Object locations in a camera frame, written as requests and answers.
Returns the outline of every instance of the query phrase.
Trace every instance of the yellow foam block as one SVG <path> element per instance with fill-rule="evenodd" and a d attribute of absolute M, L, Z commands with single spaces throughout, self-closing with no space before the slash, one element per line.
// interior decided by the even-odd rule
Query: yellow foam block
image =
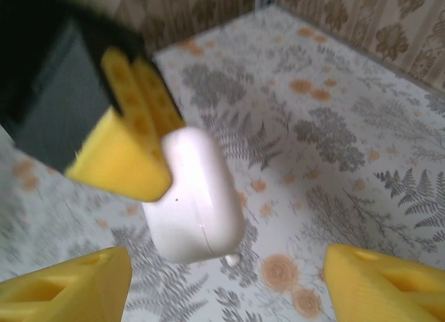
<path fill-rule="evenodd" d="M 71 259 L 0 283 L 0 321 L 120 322 L 130 281 L 125 248 Z"/>
<path fill-rule="evenodd" d="M 172 183 L 161 148 L 141 147 L 111 108 L 87 138 L 65 176 L 143 202 L 158 200 Z"/>
<path fill-rule="evenodd" d="M 445 321 L 445 271 L 334 244 L 323 274 L 338 322 Z"/>
<path fill-rule="evenodd" d="M 105 113 L 65 176 L 143 202 L 157 201 L 172 184 L 160 139 L 184 122 L 161 78 L 142 59 L 131 66 L 125 54 L 111 47 L 101 66 L 123 116 L 113 109 Z"/>
<path fill-rule="evenodd" d="M 161 78 L 143 59 L 136 59 L 132 67 L 146 104 L 152 112 L 158 137 L 184 127 L 185 123 L 177 113 L 170 93 Z"/>

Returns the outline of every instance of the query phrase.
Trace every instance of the gray leaf pattern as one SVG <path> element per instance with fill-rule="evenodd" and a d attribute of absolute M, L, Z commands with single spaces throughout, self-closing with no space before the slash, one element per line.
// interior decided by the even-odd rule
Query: gray leaf pattern
<path fill-rule="evenodd" d="M 324 55 L 324 61 L 330 65 L 335 66 L 338 71 L 345 74 L 352 74 L 353 70 L 350 68 L 350 61 L 348 61 L 344 56 L 340 54 L 336 54 L 331 49 L 327 49 L 326 47 L 319 45 L 317 47 L 317 52 Z"/>
<path fill-rule="evenodd" d="M 397 139 L 413 143 L 414 156 L 432 162 L 445 161 L 445 127 L 433 129 L 419 119 L 410 118 L 406 106 L 398 100 L 390 99 L 376 106 L 371 99 L 360 97 L 352 111 L 363 117 L 365 123 L 390 130 Z"/>
<path fill-rule="evenodd" d="M 393 223 L 390 213 L 373 211 L 375 200 L 359 198 L 345 190 L 343 193 L 347 202 L 319 185 L 307 191 L 309 207 L 316 217 L 303 225 L 304 237 L 318 244 L 339 241 L 393 256 L 405 255 L 402 249 L 437 251 L 432 240 L 412 236 L 407 225 Z"/>
<path fill-rule="evenodd" d="M 51 209 L 69 205 L 72 209 L 85 209 L 88 212 L 94 212 L 114 202 L 127 201 L 127 199 L 122 196 L 67 181 L 59 174 L 55 175 L 39 192 L 41 198 L 48 198 L 52 201 L 52 203 L 48 205 Z"/>
<path fill-rule="evenodd" d="M 221 272 L 229 278 L 229 280 L 237 280 L 241 288 L 251 286 L 258 280 L 255 272 L 259 256 L 253 250 L 253 245 L 258 239 L 258 229 L 249 219 L 245 221 L 245 237 L 241 245 L 238 247 L 238 253 L 242 256 L 241 261 L 235 267 L 227 264 L 225 259 L 221 259 Z"/>
<path fill-rule="evenodd" d="M 275 55 L 279 56 L 279 60 L 273 71 L 274 74 L 301 72 L 312 64 L 311 56 L 301 45 L 292 45 L 285 50 L 281 48 L 270 51 L 269 56 L 271 58 Z"/>
<path fill-rule="evenodd" d="M 268 139 L 264 122 L 258 130 L 252 130 L 250 113 L 240 119 L 239 113 L 229 116 L 225 111 L 220 117 L 202 114 L 204 126 L 218 140 L 228 159 L 247 161 L 249 167 L 259 164 L 261 169 L 269 166 L 271 159 L 282 153 L 277 144 L 280 137 Z"/>
<path fill-rule="evenodd" d="M 215 291 L 218 303 L 223 307 L 222 319 L 225 322 L 263 322 L 260 314 L 245 312 L 242 317 L 239 310 L 241 302 L 238 295 L 233 291 L 226 291 L 222 287 L 218 287 Z"/>
<path fill-rule="evenodd" d="M 380 89 L 384 94 L 391 93 L 395 97 L 410 95 L 408 92 L 397 89 L 396 82 L 385 82 L 381 77 L 358 77 L 357 80 L 362 82 L 368 89 L 375 87 Z"/>
<path fill-rule="evenodd" d="M 0 201 L 0 253 L 11 261 L 21 261 L 21 244 L 26 242 L 29 224 L 25 221 L 26 211 L 20 207 L 14 194 Z"/>
<path fill-rule="evenodd" d="M 241 101 L 245 89 L 238 81 L 229 78 L 221 70 L 210 70 L 204 64 L 196 63 L 184 68 L 183 83 L 194 91 L 191 104 L 206 109 L 217 107 L 220 102 L 230 105 Z"/>
<path fill-rule="evenodd" d="M 298 141 L 315 143 L 321 158 L 338 163 L 340 171 L 354 172 L 364 165 L 364 154 L 353 146 L 357 137 L 348 130 L 345 118 L 330 108 L 309 112 L 315 121 L 301 120 L 293 128 Z"/>
<path fill-rule="evenodd" d="M 423 170 L 416 184 L 413 170 L 410 168 L 401 179 L 396 170 L 392 175 L 389 171 L 375 175 L 381 182 L 385 183 L 385 188 L 391 190 L 391 198 L 403 195 L 398 202 L 398 206 L 407 207 L 405 215 L 423 214 L 423 219 L 414 225 L 414 229 L 420 227 L 445 228 L 445 176 L 444 172 L 437 174 L 436 188 L 427 170 Z M 444 231 L 436 232 L 432 239 L 434 242 L 444 241 Z"/>
<path fill-rule="evenodd" d="M 207 304 L 193 298 L 209 275 L 189 284 L 190 266 L 169 264 L 157 255 L 148 227 L 114 228 L 111 233 L 115 245 L 127 248 L 133 266 L 128 310 L 147 309 L 162 322 L 187 322 Z"/>
<path fill-rule="evenodd" d="M 49 212 L 48 219 L 37 228 L 33 238 L 33 263 L 39 267 L 49 266 L 63 259 L 61 243 L 70 236 L 83 236 L 86 233 L 86 225 L 65 205 L 65 210 L 59 209 Z"/>
<path fill-rule="evenodd" d="M 367 57 L 361 54 L 357 54 L 354 57 L 354 64 L 356 67 L 361 68 L 366 76 L 386 73 L 386 69 L 384 67 L 378 65 L 372 60 L 369 60 Z"/>
<path fill-rule="evenodd" d="M 99 244 L 86 239 L 83 243 L 74 243 L 67 249 L 67 260 L 84 256 L 101 249 Z"/>
<path fill-rule="evenodd" d="M 445 118 L 445 98 L 433 94 L 426 94 L 425 98 L 428 100 L 428 108 Z"/>
<path fill-rule="evenodd" d="M 254 84 L 254 74 L 247 71 L 242 63 L 236 62 L 230 58 L 223 58 L 222 63 L 224 71 L 233 75 L 238 82 Z"/>

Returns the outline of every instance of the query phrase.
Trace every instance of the fern leaf pattern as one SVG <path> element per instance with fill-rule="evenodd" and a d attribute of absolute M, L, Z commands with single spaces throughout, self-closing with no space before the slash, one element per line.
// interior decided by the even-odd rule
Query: fern leaf pattern
<path fill-rule="evenodd" d="M 222 287 L 213 290 L 217 302 L 222 306 L 222 319 L 224 322 L 263 322 L 260 314 L 241 312 L 242 302 L 233 291 Z"/>
<path fill-rule="evenodd" d="M 245 88 L 222 70 L 211 71 L 205 64 L 196 63 L 183 71 L 184 85 L 195 92 L 191 104 L 200 109 L 217 107 L 220 102 L 233 105 L 245 96 Z"/>
<path fill-rule="evenodd" d="M 257 239 L 258 229 L 250 219 L 246 219 L 244 240 L 238 247 L 238 253 L 243 256 L 242 260 L 236 266 L 230 266 L 224 258 L 220 260 L 221 272 L 227 275 L 229 280 L 238 281 L 241 288 L 249 287 L 258 281 L 258 275 L 254 268 L 259 261 L 259 256 L 253 250 Z"/>
<path fill-rule="evenodd" d="M 328 193 L 319 185 L 307 191 L 309 208 L 316 215 L 311 222 L 303 224 L 301 233 L 306 239 L 317 244 L 343 242 L 395 256 L 400 255 L 402 248 L 437 250 L 432 239 L 412 236 L 409 227 L 394 223 L 390 213 L 372 210 L 374 200 L 359 198 L 346 190 L 343 194 L 346 199 Z"/>
<path fill-rule="evenodd" d="M 428 108 L 445 118 L 445 98 L 433 94 L 427 94 L 425 98 L 428 100 Z"/>
<path fill-rule="evenodd" d="M 236 159 L 248 163 L 249 168 L 260 165 L 261 169 L 269 166 L 270 160 L 282 153 L 278 147 L 281 137 L 269 139 L 264 122 L 257 131 L 252 131 L 250 113 L 240 120 L 238 112 L 230 115 L 224 111 L 222 115 L 202 113 L 204 126 L 220 143 L 228 159 Z"/>
<path fill-rule="evenodd" d="M 100 250 L 100 245 L 86 239 L 83 243 L 74 243 L 67 249 L 67 259 L 88 255 Z"/>
<path fill-rule="evenodd" d="M 438 227 L 445 228 L 445 179 L 444 172 L 437 174 L 436 187 L 433 186 L 428 171 L 422 171 L 419 183 L 415 184 L 412 176 L 412 168 L 406 173 L 402 181 L 398 172 L 393 175 L 389 171 L 375 174 L 381 182 L 385 183 L 386 189 L 391 189 L 391 198 L 404 193 L 404 196 L 398 202 L 398 206 L 407 206 L 406 216 L 414 214 L 423 214 L 426 217 L 414 225 L 414 229 L 420 227 Z M 441 242 L 443 230 L 433 234 L 434 242 Z"/>
<path fill-rule="evenodd" d="M 353 145 L 357 137 L 344 117 L 331 108 L 317 108 L 309 114 L 314 121 L 301 120 L 293 128 L 298 141 L 315 143 L 322 160 L 338 163 L 340 171 L 355 172 L 364 165 L 364 154 Z"/>
<path fill-rule="evenodd" d="M 301 45 L 293 45 L 288 49 L 281 48 L 271 54 L 280 57 L 274 69 L 276 74 L 290 71 L 301 72 L 312 64 L 311 57 Z"/>
<path fill-rule="evenodd" d="M 397 99 L 375 105 L 370 98 L 360 97 L 352 111 L 367 125 L 382 131 L 389 130 L 397 139 L 410 142 L 414 156 L 431 162 L 445 161 L 445 143 L 441 137 L 444 129 L 433 129 L 425 122 L 411 118 L 407 107 Z"/>
<path fill-rule="evenodd" d="M 193 298 L 206 284 L 209 275 L 189 282 L 190 266 L 169 264 L 158 256 L 148 227 L 112 229 L 115 245 L 129 251 L 133 280 L 127 301 L 129 311 L 146 309 L 163 322 L 187 322 L 207 304 L 207 300 Z"/>

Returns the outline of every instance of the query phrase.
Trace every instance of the brown damask wallpaper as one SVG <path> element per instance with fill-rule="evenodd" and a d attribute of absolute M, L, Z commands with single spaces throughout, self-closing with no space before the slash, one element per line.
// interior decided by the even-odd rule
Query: brown damask wallpaper
<path fill-rule="evenodd" d="M 352 46 L 445 92 L 445 0 L 276 0 Z"/>
<path fill-rule="evenodd" d="M 116 17 L 154 51 L 252 11 L 254 0 L 122 0 Z"/>

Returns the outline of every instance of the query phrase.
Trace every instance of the floral patterned floor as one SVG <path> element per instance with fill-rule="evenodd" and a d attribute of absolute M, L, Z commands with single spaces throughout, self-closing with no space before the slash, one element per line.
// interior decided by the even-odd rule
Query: floral patterned floor
<path fill-rule="evenodd" d="M 73 184 L 5 137 L 1 279 L 125 245 L 125 322 L 334 321 L 329 243 L 445 267 L 443 99 L 276 7 L 157 58 L 187 121 L 229 159 L 242 262 L 166 263 L 138 203 Z"/>

